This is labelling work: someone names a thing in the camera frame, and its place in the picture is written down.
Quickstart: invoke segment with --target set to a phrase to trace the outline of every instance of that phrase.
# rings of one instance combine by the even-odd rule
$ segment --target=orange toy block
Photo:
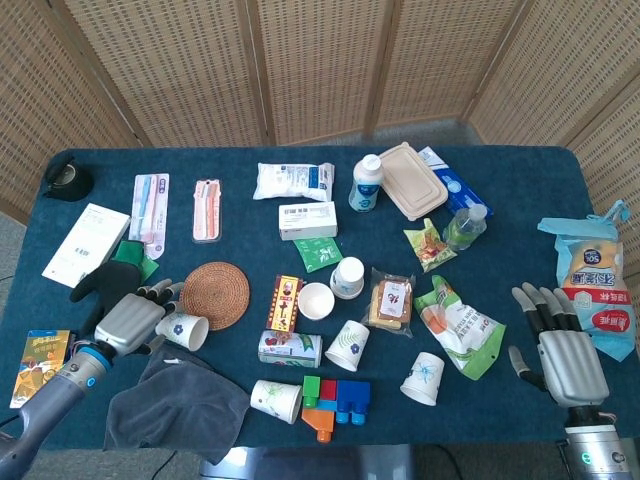
[[[302,409],[302,420],[318,432],[317,439],[320,443],[329,443],[331,441],[334,418],[335,412],[313,408]]]

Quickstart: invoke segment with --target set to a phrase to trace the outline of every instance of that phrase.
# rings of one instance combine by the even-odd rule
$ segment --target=bottle cap
[[[380,157],[370,153],[369,155],[365,155],[362,159],[362,166],[369,172],[377,172],[378,170],[380,170],[382,162],[380,161]]]
[[[487,216],[487,207],[485,207],[484,205],[479,205],[477,203],[474,203],[469,207],[469,218],[472,221],[478,222],[486,216]]]

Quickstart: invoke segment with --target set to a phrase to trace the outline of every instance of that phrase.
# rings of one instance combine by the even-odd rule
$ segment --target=blue packaging
[[[451,167],[449,167],[436,152],[431,150],[430,147],[423,148],[418,155],[420,155],[424,163],[433,170],[433,173],[436,174],[444,186],[447,187],[449,198],[445,206],[451,213],[455,215],[458,210],[469,208],[474,203],[477,203],[487,207],[487,217],[493,215],[491,207],[484,203],[480,197],[464,183],[458,174],[451,170]]]

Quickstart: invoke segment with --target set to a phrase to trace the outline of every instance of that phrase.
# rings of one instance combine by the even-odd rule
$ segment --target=red toy block
[[[320,400],[336,400],[338,385],[336,380],[320,380]]]

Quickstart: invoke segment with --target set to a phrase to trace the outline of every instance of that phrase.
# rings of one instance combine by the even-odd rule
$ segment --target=white paper cup
[[[209,334],[209,321],[205,317],[172,313],[156,325],[156,333],[195,352],[202,346]]]
[[[302,402],[302,387],[258,380],[251,392],[251,406],[272,417],[293,424]]]
[[[364,265],[356,257],[346,257],[331,274],[331,290],[338,298],[357,297],[364,286]]]
[[[358,363],[368,338],[369,329],[367,327],[353,320],[347,320],[324,354],[339,367],[355,372],[358,370]]]
[[[400,391],[407,397],[425,405],[434,406],[438,397],[444,362],[441,358],[421,352],[404,380]]]
[[[298,293],[298,309],[309,320],[322,320],[335,303],[333,292],[324,283],[309,283]]]

